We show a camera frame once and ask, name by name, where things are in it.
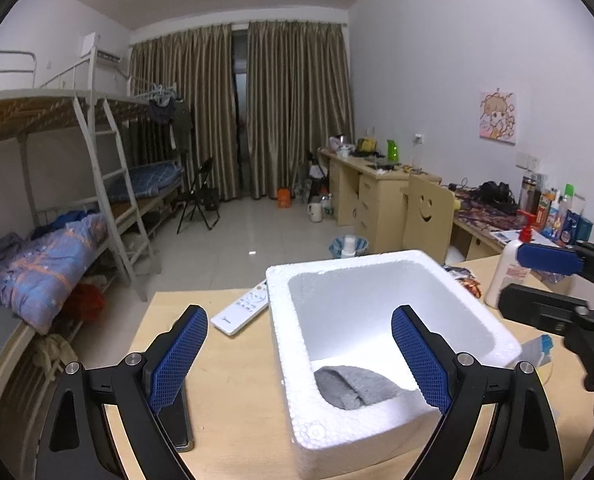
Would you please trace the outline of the black headphones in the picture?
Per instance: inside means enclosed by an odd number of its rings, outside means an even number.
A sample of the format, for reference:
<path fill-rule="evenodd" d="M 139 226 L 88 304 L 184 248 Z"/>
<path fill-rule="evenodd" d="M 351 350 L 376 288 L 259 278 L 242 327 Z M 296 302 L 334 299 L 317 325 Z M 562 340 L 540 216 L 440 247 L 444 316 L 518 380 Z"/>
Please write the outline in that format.
<path fill-rule="evenodd" d="M 477 190 L 478 200 L 492 208 L 505 212 L 506 214 L 515 214 L 518 210 L 518 203 L 506 182 L 487 181 Z"/>

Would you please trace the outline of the wooden smiley chair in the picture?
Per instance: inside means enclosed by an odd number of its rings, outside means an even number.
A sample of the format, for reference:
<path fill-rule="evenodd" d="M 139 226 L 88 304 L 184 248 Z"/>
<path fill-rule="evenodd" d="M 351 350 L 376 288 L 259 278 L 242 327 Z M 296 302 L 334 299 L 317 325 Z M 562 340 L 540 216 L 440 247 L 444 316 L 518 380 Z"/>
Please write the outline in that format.
<path fill-rule="evenodd" d="M 454 211 L 454 192 L 430 180 L 412 176 L 408 185 L 403 249 L 420 250 L 437 263 L 445 264 L 454 225 Z"/>

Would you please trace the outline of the white jug on floor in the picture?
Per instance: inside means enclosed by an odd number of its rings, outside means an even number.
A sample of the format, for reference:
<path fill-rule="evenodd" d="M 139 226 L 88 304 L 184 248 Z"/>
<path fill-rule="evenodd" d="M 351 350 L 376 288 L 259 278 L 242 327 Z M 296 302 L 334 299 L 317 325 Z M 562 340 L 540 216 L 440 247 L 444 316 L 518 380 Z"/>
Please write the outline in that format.
<path fill-rule="evenodd" d="M 320 202 L 311 202 L 307 207 L 309 220 L 313 223 L 323 221 L 323 208 Z"/>

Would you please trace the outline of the white remote control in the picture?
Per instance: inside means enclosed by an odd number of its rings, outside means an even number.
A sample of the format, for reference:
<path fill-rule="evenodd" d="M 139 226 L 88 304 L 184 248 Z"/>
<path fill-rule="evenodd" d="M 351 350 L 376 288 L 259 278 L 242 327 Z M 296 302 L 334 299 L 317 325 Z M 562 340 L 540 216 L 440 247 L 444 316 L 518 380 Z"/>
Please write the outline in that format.
<path fill-rule="evenodd" d="M 222 334 L 234 337 L 265 312 L 268 306 L 268 283 L 263 281 L 212 316 L 210 322 Z"/>

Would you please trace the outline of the white styrofoam box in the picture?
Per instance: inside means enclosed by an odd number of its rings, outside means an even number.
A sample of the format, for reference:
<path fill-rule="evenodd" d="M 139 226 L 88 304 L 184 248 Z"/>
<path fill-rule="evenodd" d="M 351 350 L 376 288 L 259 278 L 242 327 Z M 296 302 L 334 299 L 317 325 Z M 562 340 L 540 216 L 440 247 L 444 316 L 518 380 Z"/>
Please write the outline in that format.
<path fill-rule="evenodd" d="M 375 464 L 420 446 L 439 413 L 423 399 L 391 334 L 408 304 L 454 352 L 505 367 L 521 345 L 495 315 L 418 250 L 271 266 L 272 333 L 296 454 L 319 467 Z M 391 380 L 399 398 L 346 411 L 323 399 L 314 373 L 356 366 Z"/>

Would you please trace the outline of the brown curtains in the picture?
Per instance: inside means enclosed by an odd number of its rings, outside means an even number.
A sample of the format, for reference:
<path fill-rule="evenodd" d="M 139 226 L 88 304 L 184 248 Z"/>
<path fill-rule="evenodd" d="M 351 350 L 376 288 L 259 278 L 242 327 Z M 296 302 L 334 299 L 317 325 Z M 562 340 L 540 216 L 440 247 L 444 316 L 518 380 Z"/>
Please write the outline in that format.
<path fill-rule="evenodd" d="M 134 44 L 138 93 L 160 84 L 177 99 L 130 122 L 134 164 L 180 157 L 187 172 L 212 159 L 220 200 L 273 198 L 308 155 L 351 139 L 353 110 L 343 25 L 251 22 L 174 32 Z"/>

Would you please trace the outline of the blue lined trash bin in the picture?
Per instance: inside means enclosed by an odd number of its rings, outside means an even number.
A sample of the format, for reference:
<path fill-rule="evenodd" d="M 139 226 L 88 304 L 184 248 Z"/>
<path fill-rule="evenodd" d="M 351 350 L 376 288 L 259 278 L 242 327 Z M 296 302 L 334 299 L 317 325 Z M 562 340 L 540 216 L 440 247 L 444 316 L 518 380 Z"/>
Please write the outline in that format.
<path fill-rule="evenodd" d="M 369 249 L 369 242 L 361 236 L 343 235 L 329 244 L 329 253 L 334 259 L 363 256 Z"/>

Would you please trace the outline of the white air conditioner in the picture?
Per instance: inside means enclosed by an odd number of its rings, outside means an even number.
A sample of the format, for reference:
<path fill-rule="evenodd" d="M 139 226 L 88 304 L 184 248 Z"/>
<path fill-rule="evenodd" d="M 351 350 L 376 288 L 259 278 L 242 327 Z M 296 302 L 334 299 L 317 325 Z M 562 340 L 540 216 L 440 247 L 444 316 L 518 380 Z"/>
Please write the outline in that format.
<path fill-rule="evenodd" d="M 103 60 L 117 64 L 121 61 L 122 56 L 113 50 L 106 49 L 102 44 L 102 37 L 98 32 L 91 32 L 82 38 L 80 58 L 86 58 L 93 52 Z"/>

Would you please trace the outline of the white lotion pump bottle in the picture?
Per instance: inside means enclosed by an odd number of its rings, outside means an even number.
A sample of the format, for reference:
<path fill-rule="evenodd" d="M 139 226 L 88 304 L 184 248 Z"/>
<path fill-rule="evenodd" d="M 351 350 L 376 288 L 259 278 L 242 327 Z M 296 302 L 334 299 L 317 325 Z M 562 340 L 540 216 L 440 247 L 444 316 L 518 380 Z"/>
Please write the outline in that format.
<path fill-rule="evenodd" d="M 491 308 L 497 307 L 503 288 L 512 284 L 523 284 L 529 273 L 529 269 L 524 268 L 518 262 L 518 248 L 532 241 L 532 223 L 536 217 L 527 211 L 519 210 L 518 213 L 523 217 L 523 226 L 518 232 L 518 237 L 504 246 L 494 277 L 484 297 L 484 303 Z"/>

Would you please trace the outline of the cartoon wall poster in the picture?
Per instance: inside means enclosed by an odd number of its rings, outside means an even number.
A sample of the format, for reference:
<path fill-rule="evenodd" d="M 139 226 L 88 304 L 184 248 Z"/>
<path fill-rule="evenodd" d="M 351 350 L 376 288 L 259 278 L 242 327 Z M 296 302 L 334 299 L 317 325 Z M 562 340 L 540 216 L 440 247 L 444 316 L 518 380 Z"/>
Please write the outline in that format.
<path fill-rule="evenodd" d="M 497 89 L 482 93 L 478 125 L 481 138 L 515 145 L 517 125 L 518 104 L 514 92 Z"/>

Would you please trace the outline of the white metal bunk bed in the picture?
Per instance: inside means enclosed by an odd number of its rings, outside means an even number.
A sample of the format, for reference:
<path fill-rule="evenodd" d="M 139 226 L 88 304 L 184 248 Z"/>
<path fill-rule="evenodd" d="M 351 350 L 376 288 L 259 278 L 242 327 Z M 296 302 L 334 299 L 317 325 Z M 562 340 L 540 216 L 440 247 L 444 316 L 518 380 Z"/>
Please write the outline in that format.
<path fill-rule="evenodd" d="M 134 197 L 129 169 L 130 122 L 145 119 L 177 92 L 156 84 L 138 93 L 121 61 L 95 52 L 48 77 L 34 53 L 0 50 L 0 238 L 35 240 L 88 214 L 103 214 L 107 237 L 47 334 L 0 308 L 0 411 L 8 392 L 38 411 L 70 342 L 91 312 L 79 292 L 126 285 L 137 302 L 161 270 L 152 236 L 181 191 L 178 182 L 156 197 Z M 123 176 L 129 202 L 111 203 L 108 184 Z"/>

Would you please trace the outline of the blue plaid mattress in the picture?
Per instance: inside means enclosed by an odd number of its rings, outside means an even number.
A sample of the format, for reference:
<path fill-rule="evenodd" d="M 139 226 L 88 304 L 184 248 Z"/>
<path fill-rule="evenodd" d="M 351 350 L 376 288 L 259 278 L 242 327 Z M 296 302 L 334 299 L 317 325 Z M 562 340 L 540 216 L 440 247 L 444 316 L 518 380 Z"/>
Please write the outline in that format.
<path fill-rule="evenodd" d="M 181 179 L 183 170 L 175 162 L 156 162 L 155 164 L 129 169 L 134 197 L 156 197 L 162 190 Z M 130 194 L 123 176 L 114 177 L 108 184 L 108 198 L 111 203 L 129 202 Z"/>

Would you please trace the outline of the light wooden desk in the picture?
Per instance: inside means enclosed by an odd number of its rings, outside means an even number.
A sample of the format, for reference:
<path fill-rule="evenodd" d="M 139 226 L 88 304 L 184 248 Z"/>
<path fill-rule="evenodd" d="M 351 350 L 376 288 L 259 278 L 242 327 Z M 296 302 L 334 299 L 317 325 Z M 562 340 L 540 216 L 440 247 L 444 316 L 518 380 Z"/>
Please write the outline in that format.
<path fill-rule="evenodd" d="M 370 252 L 401 250 L 409 212 L 410 172 L 382 171 L 367 159 L 341 157 L 321 148 L 320 159 L 329 170 L 334 218 L 369 242 Z"/>

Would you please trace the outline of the blue patterned quilt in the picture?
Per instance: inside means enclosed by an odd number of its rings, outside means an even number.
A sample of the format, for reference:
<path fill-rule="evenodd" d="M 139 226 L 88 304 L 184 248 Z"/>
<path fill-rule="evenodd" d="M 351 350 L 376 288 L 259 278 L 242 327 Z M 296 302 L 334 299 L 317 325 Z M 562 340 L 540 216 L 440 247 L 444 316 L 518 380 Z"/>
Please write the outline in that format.
<path fill-rule="evenodd" d="M 45 335 L 107 237 L 103 214 L 88 214 L 35 240 L 0 238 L 0 308 Z"/>

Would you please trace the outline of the grey knitted cloth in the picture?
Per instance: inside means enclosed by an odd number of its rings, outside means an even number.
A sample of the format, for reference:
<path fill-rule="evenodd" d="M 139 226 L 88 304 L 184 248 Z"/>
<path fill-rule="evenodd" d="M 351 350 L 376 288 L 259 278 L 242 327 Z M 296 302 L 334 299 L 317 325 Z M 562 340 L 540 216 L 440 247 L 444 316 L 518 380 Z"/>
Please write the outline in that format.
<path fill-rule="evenodd" d="M 366 408 L 404 393 L 388 378 L 355 366 L 323 366 L 314 372 L 314 379 L 321 397 L 343 411 Z"/>

